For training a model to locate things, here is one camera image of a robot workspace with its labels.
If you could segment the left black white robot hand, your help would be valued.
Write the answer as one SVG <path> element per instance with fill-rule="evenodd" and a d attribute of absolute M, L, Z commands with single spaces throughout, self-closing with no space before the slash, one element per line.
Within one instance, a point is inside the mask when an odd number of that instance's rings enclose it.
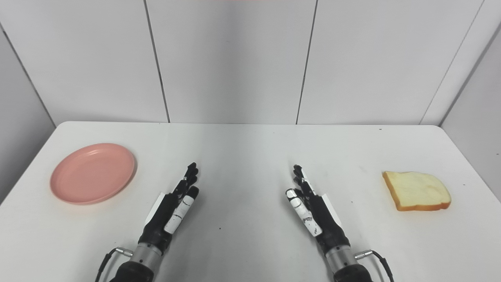
<path fill-rule="evenodd" d="M 156 248 L 161 255 L 165 254 L 173 234 L 199 194 L 199 188 L 195 186 L 198 172 L 197 164 L 191 163 L 175 189 L 160 195 L 160 202 L 153 208 L 154 213 L 139 237 L 139 244 Z"/>

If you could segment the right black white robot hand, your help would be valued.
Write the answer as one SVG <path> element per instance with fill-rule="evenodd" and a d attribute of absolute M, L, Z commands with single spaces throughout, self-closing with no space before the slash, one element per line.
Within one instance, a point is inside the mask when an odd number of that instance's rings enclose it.
<path fill-rule="evenodd" d="M 332 215 L 326 194 L 320 196 L 313 189 L 303 168 L 293 166 L 294 182 L 299 188 L 286 190 L 286 197 L 308 232 L 316 239 L 324 254 L 332 249 L 350 247 L 349 239 Z"/>

